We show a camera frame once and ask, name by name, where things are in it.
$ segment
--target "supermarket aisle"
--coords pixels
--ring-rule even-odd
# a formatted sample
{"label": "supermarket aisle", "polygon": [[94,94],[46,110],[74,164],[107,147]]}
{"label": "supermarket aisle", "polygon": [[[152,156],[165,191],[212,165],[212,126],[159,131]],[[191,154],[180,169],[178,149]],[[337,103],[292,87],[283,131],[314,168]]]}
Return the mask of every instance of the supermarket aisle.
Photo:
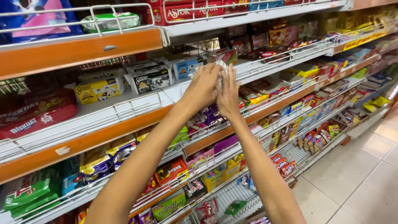
{"label": "supermarket aisle", "polygon": [[398,223],[398,110],[338,146],[298,179],[308,224]]}

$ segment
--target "yellow gabin box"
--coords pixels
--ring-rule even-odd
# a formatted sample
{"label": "yellow gabin box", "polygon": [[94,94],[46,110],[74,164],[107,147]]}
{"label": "yellow gabin box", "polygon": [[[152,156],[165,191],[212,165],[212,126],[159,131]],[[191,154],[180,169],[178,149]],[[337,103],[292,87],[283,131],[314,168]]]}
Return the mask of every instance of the yellow gabin box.
{"label": "yellow gabin box", "polygon": [[106,77],[87,84],[80,84],[74,90],[82,105],[119,96],[124,90],[122,75],[119,74],[115,78]]}

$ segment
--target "yellow price sign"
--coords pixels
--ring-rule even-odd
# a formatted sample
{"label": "yellow price sign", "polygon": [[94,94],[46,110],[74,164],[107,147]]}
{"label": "yellow price sign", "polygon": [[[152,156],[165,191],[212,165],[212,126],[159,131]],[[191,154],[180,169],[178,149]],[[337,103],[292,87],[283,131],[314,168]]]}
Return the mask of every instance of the yellow price sign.
{"label": "yellow price sign", "polygon": [[370,42],[370,41],[378,39],[380,37],[384,37],[385,35],[387,35],[387,31],[386,30],[371,34],[369,36],[360,38],[358,40],[354,40],[354,41],[348,42],[348,43],[345,44],[343,51],[346,51],[346,50],[354,48],[354,47],[358,47],[361,44]]}

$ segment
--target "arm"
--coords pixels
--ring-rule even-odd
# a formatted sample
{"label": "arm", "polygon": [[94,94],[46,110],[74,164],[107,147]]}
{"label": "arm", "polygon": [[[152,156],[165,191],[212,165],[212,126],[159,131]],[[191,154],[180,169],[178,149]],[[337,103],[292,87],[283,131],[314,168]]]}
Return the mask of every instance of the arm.
{"label": "arm", "polygon": [[215,100],[220,70],[220,66],[213,64],[199,68],[184,96],[136,147],[94,199],[86,224],[128,222],[133,205],[153,176],[170,142],[197,111]]}
{"label": "arm", "polygon": [[229,77],[223,74],[223,89],[218,88],[217,105],[239,138],[257,193],[273,224],[305,224],[292,192],[239,112],[239,84],[235,83],[235,73],[230,66]]}

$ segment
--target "forearm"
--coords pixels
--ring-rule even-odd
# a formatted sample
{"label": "forearm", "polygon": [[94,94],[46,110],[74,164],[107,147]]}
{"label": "forearm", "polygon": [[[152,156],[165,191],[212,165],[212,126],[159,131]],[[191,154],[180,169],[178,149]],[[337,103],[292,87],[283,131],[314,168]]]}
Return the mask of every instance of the forearm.
{"label": "forearm", "polygon": [[272,223],[305,223],[292,192],[248,128],[244,118],[239,114],[230,119],[230,122],[239,138],[257,193]]}
{"label": "forearm", "polygon": [[[93,214],[89,216],[90,224],[127,223],[130,210],[155,173],[170,142],[193,116],[188,105],[184,101],[178,102],[115,172],[90,206],[89,214]],[[113,220],[98,216],[105,213]]]}

